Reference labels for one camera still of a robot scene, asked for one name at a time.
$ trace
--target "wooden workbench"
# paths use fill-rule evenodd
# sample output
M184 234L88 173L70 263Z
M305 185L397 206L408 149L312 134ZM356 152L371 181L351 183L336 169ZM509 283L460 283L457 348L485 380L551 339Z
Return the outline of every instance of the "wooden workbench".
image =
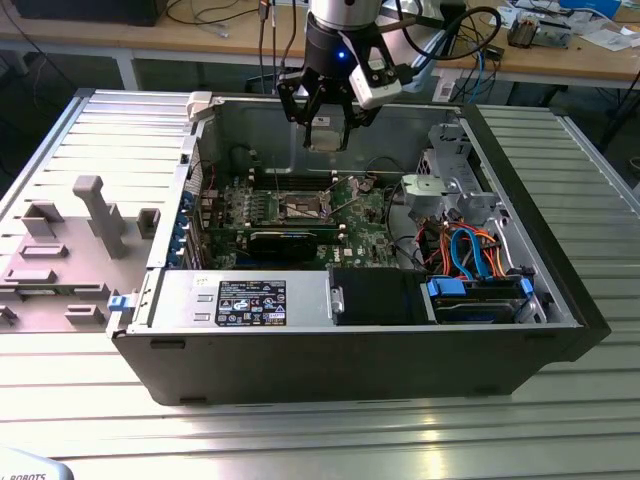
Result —
M499 4L498 0L477 1L483 4ZM226 0L193 2L196 11L227 3ZM213 20L252 8L255 8L253 0L240 0L231 8L209 12L206 18ZM291 10L288 6L278 7L277 10L278 56L283 53L291 34ZM639 13L622 10L618 18L640 21ZM149 28L89 22L27 20L20 18L13 8L10 11L20 27L45 51L115 58L127 89L139 87L133 63L136 58L254 65L258 63L257 13L226 22L228 28L222 31L228 33L229 37L222 38L212 33L210 27L182 25L166 16L160 18L155 27ZM193 20L188 1L183 1L175 7L172 14L185 21ZM297 36L289 53L289 63L292 65L300 65L304 56L305 15L306 9L297 9ZM489 27L480 24L479 28ZM499 73L499 77L504 80L624 88L640 68L640 49L610 52L577 37L572 39L567 50L545 47L524 50L509 47L506 29L502 29L493 43L505 49ZM33 50L3 14L0 15L0 49ZM270 24L265 29L264 55L271 55ZM472 68L473 65L474 60L470 57L452 62L439 62L434 73L441 76L443 81L440 83L444 85L446 81L468 73L464 70Z

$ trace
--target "power supply label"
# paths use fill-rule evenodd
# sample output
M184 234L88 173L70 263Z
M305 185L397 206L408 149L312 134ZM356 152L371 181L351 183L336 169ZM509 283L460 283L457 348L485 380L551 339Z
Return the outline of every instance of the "power supply label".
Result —
M220 282L216 323L220 327L286 325L286 282L283 280Z

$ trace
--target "black cable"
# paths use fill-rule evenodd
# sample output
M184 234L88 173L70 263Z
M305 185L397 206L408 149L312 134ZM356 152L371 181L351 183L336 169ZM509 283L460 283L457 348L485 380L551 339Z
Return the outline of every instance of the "black cable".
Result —
M182 2L182 0L175 0L172 4L167 6L167 11L165 13L166 13L168 18L170 18L174 22L181 23L182 25L213 25L214 23L226 22L227 20L233 20L234 18L238 18L238 17L241 17L243 15L248 15L249 13L254 13L254 12L258 11L257 8L254 8L253 10L246 10L244 12L236 13L235 15L231 15L229 17L218 18L217 20L211 20L211 21L208 21L208 22L187 22L185 20L181 20L179 18L176 18L171 14L171 9L173 7L175 7L176 5L178 5L179 3L181 3L181 2Z
M209 8L205 8L204 10L200 10L198 13L196 13L196 17L199 17L200 15L202 15L203 13L206 12L213 12L214 10L225 10L227 8L231 8L234 7L240 0L234 0L233 2L231 2L229 5L224 5L222 7L209 7Z
M495 60L492 60L493 62L493 72L491 73L491 75L489 75L486 79L484 79L481 83L480 86L482 87L483 85L485 85L486 83L491 82L491 85L489 85L488 87L486 87L484 90L479 90L478 93L476 94L476 96L480 96L480 95L484 95L486 92L488 91L493 91L493 88L495 87L496 84L496 74L498 72L498 70L500 70L500 66L502 65L502 62L498 62L498 64L496 65ZM456 95L452 98L451 101L454 101L457 96L462 93L462 101L464 101L464 97L465 95L469 95L472 92L472 89L470 90L466 90L466 82L465 84L463 84L463 86L458 90L458 92L456 92Z
M615 136L627 122L629 117L631 117L631 115L638 109L638 106L640 105L640 95L637 95L631 100L630 106L628 108L625 105L627 99L629 98L629 95L631 95L631 92L633 91L633 88L636 86L636 83L638 83L638 79L640 79L640 70L638 70L638 73L633 79L633 82L625 92L624 97L622 97L622 102L620 102L620 105L618 106L618 108L616 108L616 111L613 114L613 118L607 124L607 127L605 128L605 131L600 138L600 143L598 145L600 152L604 152L607 149L611 141L615 138Z
M400 0L396 0L396 6L398 8L398 19L400 21L403 21L402 5L400 3ZM407 43L409 43L409 45L411 45L411 48L413 48L417 53L425 57L422 64L415 69L415 73L417 74L417 73L420 73L422 70L424 70L426 66L429 64L429 62L431 62L432 60L458 60L460 58L473 55L474 53L486 47L500 31L500 27L502 26L502 18L500 17L500 13L498 13L496 9L491 7L479 6L479 7L474 7L472 9L467 10L462 15L457 17L453 22L451 22L451 24L449 24L449 26L445 29L444 34L440 37L436 45L433 47L432 52L437 52L442 47L442 45L444 45L444 43L448 40L448 38L451 35L454 35L455 31L459 29L460 25L466 18L469 18L471 15L475 15L476 13L480 13L480 12L491 14L496 19L496 25L494 26L493 31L489 34L489 36L485 37L484 40L479 45L476 45L475 48L461 54L437 55L436 53L425 52L413 41L406 27L403 28L402 33L404 34L404 38L407 40Z
M424 270L424 267L420 264L419 261L414 259L411 254L409 254L407 251L405 251L403 248L397 245L397 242L399 242L400 240L404 240L405 238L413 238L413 237L405 235L404 237L394 239L393 234L391 233L391 224L389 223L389 217L391 216L391 206L393 205L393 197L395 197L396 193L398 192L401 186L402 186L402 181L398 182L393 188L393 191L391 192L391 196L389 197L389 203L387 204L387 209L385 212L385 221L384 221L385 226L387 228L387 233L389 234L389 238L391 239L391 242L396 248L396 251L400 252L403 256L408 258L411 264L414 266L414 268Z
M284 54L282 55L282 60L280 60L280 70L284 71L286 68L285 61L289 56L289 50L291 50L291 45L296 39L296 35L298 33L298 15L296 14L296 0L291 0L291 7L293 12L293 25L291 30L291 37L289 38L289 43L287 43L287 48L284 49Z
M398 162L395 158L389 157L387 155L380 155L378 157L373 157L371 160L369 160L369 163L367 163L367 166L364 169L365 175L367 174L367 172L369 172L369 169L371 168L371 165L373 165L378 160L388 160L391 163L393 163L396 167L398 167L398 169L402 173L404 173L404 174L408 173L407 170L405 168L403 168L402 165L400 165L400 162Z
M16 29L20 32L20 34L24 37L24 39L29 42L33 48L35 48L38 53L40 53L42 56L44 56L44 58L47 59L47 62L49 62L49 64L54 68L54 70L56 72L58 72L58 74L65 80L65 82L67 82L69 84L69 86L75 91L78 89L78 87L76 86L75 83L73 83L69 77L67 77L64 72L62 70L60 70L60 68L58 68L58 66L55 64L55 62L53 62L49 56L44 53L42 51L42 49L36 45L36 43L31 40L31 38L29 37L29 35L27 35L26 33L24 33L24 31L20 28L20 26L15 22L15 20L13 20L13 17L11 17L11 15L9 15L9 11L7 10L7 6L4 4L3 1L0 1L0 5L2 5L2 10L4 11L4 14L7 16L7 18L9 19L9 21L11 22L11 24L16 27Z
M275 94L276 93L276 79L278 78L278 72L276 71L276 0L271 0L273 3L273 23L272 23L272 33L273 33L273 39L271 42L271 49L273 50L272 52L272 60L273 60L273 90L271 90L271 93Z
M267 90L264 86L264 62L262 61L262 45L264 43L264 22L265 20L260 20L260 37L258 38L258 56L260 58L260 84L262 85L262 93L267 93Z
M624 102L627 101L627 98L629 97L629 95L633 91L633 87L635 87L636 83L638 83L638 79L640 79L640 70L638 70L638 73L636 74L636 78L633 79L633 82L631 83L631 86L627 89L626 93L624 94L624 97L622 97L622 102L620 102L620 105L618 106L618 109L616 110L616 115L622 109L622 106L624 105Z

